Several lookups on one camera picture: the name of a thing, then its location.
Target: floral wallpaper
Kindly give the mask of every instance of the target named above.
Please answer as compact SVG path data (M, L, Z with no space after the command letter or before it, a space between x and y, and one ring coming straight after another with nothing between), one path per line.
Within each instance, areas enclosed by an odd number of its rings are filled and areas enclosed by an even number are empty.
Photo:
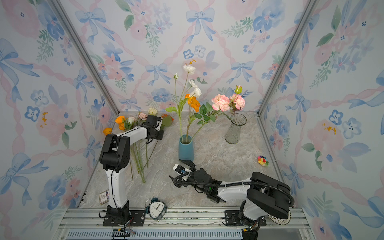
M121 110L164 111L183 88L182 66L210 101L242 85L259 108L307 0L61 1ZM313 28L316 20L310 24ZM297 78L288 71L288 81Z
M51 239L114 114L45 1L0 1L0 239Z
M384 239L383 11L320 0L263 116L317 240Z

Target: white flower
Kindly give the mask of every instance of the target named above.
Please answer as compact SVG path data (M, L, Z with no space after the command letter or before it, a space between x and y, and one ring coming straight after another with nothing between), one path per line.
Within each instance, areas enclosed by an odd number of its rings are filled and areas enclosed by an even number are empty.
M195 84L195 81L193 79L189 80L189 84L191 84L192 87L196 88L197 85Z
M185 66L183 66L183 68L184 68L184 71L186 71L187 73L190 73L190 74L194 74L195 70L196 70L196 68L191 66L191 65L185 65Z
M31 99L35 101L36 106L40 107L41 105L48 104L48 98L44 96L43 90L34 90L31 94Z
M200 88L196 86L195 89L189 94L189 96L199 98L201 96Z
M149 108L148 113L149 115L156 116L157 110L155 108Z
M194 54L199 56L199 58L204 57L205 48L203 48L203 45L198 45L195 47Z
M134 123L136 120L135 120L135 118L133 118L133 117L129 117L128 118L128 123L129 124L132 124L132 123Z

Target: clear glass vase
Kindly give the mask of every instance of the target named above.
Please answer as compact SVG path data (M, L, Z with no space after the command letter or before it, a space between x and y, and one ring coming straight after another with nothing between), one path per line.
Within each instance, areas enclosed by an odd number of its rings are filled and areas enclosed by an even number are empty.
M241 126L247 123L247 119L244 115L236 113L231 116L230 120L232 124L229 127L227 133L225 134L224 138L227 143L236 144L240 140Z

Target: clock face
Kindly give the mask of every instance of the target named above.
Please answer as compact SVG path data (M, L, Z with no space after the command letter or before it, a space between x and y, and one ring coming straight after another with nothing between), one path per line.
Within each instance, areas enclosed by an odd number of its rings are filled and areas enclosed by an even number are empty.
M160 201L156 201L151 203L149 206L149 214L151 215L152 218L157 218L161 212L164 209L164 203Z

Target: orange flower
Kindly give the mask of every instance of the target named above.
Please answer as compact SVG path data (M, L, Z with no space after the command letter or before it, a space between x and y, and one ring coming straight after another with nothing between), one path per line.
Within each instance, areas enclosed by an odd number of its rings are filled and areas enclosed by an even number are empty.
M119 124L119 129L125 131L124 123Z
M169 115L168 114L163 114L163 115L161 115L161 118L165 118L165 117L168 117Z
M120 116L120 117L116 118L115 122L118 123L118 124L122 124L122 123L125 122L125 117L124 116Z
M199 111L200 102L196 100L196 97L191 97L188 99L188 104L195 109L196 112Z
M108 134L112 133L112 128L107 127L106 129L104 129L103 133L105 134L105 136L107 136Z

